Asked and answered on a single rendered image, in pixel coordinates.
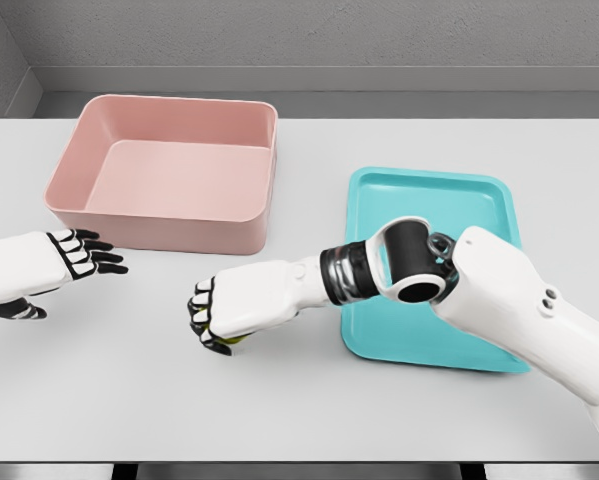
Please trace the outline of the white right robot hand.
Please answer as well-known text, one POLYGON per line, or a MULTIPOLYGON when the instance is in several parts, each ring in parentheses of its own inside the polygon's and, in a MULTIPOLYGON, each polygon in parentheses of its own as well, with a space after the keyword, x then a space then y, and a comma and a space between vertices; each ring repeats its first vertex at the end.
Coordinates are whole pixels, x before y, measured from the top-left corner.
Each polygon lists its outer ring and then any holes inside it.
POLYGON ((191 329, 205 348, 230 356, 232 345, 202 342, 203 310, 210 309, 210 330, 223 338, 276 327, 298 313, 290 276, 290 263, 267 261, 225 269, 198 282, 187 304, 191 329))

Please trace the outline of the yellow-green tennis ball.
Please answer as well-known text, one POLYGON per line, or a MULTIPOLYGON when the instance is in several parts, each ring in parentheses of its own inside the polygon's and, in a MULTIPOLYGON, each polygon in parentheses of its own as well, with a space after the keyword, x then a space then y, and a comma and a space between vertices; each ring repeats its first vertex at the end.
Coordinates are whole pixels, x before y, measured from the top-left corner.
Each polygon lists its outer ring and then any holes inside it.
POLYGON ((205 321, 202 323, 202 333, 200 334, 203 343, 233 345, 243 341, 245 338, 248 337, 248 334, 231 338, 223 338, 218 335, 215 335, 210 330, 210 322, 212 319, 210 309, 204 309, 203 312, 206 315, 205 321))

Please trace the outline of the pink rectangular basket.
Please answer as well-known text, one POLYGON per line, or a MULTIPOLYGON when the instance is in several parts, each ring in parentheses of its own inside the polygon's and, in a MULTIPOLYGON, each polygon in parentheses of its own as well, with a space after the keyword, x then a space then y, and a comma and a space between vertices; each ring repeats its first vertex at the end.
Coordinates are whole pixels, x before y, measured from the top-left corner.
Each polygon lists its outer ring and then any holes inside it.
POLYGON ((122 248, 257 253, 267 239, 277 123, 265 102, 95 97, 45 204, 66 226, 122 248))

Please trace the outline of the blue rectangular tray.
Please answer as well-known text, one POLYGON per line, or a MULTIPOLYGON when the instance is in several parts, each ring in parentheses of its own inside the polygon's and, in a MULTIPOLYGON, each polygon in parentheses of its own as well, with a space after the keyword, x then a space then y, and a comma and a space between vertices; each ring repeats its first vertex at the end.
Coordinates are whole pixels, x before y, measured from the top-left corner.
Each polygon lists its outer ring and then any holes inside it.
MULTIPOLYGON (((352 175, 346 242, 368 239, 402 216, 422 217, 432 231, 453 239, 467 227, 479 226, 521 245, 512 195, 495 178, 379 167, 352 175)), ((378 296, 345 305, 341 336, 352 353, 372 360, 514 374, 530 369, 508 352, 445 323, 426 303, 378 296)))

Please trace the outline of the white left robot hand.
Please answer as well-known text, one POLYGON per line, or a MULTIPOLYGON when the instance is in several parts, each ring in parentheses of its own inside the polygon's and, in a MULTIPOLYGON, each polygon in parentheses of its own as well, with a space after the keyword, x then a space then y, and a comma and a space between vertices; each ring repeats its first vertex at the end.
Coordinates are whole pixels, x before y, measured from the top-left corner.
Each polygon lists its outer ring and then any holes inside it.
POLYGON ((123 257, 96 232, 63 229, 13 236, 9 259, 15 298, 0 304, 0 318, 43 319, 47 312, 28 298, 95 274, 126 274, 123 257))

